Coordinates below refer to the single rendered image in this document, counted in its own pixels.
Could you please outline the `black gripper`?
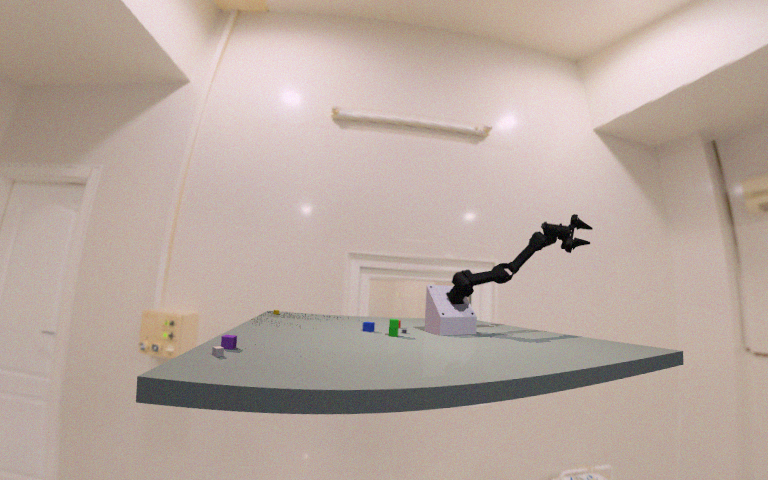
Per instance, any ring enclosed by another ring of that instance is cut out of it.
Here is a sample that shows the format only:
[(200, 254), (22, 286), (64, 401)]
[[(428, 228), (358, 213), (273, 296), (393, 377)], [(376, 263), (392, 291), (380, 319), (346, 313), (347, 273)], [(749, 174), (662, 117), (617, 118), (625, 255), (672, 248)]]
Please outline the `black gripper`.
[(590, 227), (589, 225), (584, 223), (582, 220), (580, 220), (578, 218), (578, 215), (576, 214), (572, 215), (569, 226), (557, 224), (555, 237), (558, 237), (558, 239), (560, 239), (560, 237), (567, 238), (566, 245), (565, 245), (565, 251), (567, 253), (571, 253), (572, 248), (574, 250), (574, 248), (576, 248), (577, 246), (590, 244), (590, 242), (576, 238), (576, 237), (574, 237), (573, 239), (574, 228), (576, 228), (576, 230), (579, 228), (592, 229), (592, 227)]

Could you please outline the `purple cube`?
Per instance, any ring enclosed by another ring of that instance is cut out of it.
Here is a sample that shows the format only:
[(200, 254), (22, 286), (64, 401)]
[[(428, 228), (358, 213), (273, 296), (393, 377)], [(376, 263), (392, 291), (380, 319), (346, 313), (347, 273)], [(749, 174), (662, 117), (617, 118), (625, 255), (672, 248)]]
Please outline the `purple cube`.
[(221, 336), (221, 347), (224, 347), (224, 349), (233, 350), (236, 348), (237, 343), (237, 336), (234, 335), (224, 335)]

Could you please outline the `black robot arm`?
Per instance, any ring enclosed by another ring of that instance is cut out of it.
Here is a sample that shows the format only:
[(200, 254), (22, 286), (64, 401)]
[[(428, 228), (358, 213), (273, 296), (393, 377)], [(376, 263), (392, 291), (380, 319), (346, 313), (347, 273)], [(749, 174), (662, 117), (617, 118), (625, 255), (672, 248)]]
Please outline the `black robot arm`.
[[(496, 282), (498, 284), (507, 283), (510, 281), (515, 273), (519, 271), (522, 264), (538, 250), (541, 250), (545, 246), (550, 246), (556, 243), (557, 237), (555, 237), (557, 224), (551, 224), (544, 222), (541, 226), (543, 233), (535, 232), (529, 239), (528, 246), (510, 263), (501, 263), (496, 265), (492, 271), (481, 272), (473, 274), (470, 270), (462, 270), (453, 276), (452, 283), (454, 284), (450, 293), (446, 293), (451, 304), (464, 304), (463, 300), (469, 297), (474, 290), (473, 286), (487, 282)], [(512, 275), (509, 276), (508, 272), (504, 269), (509, 269)]]

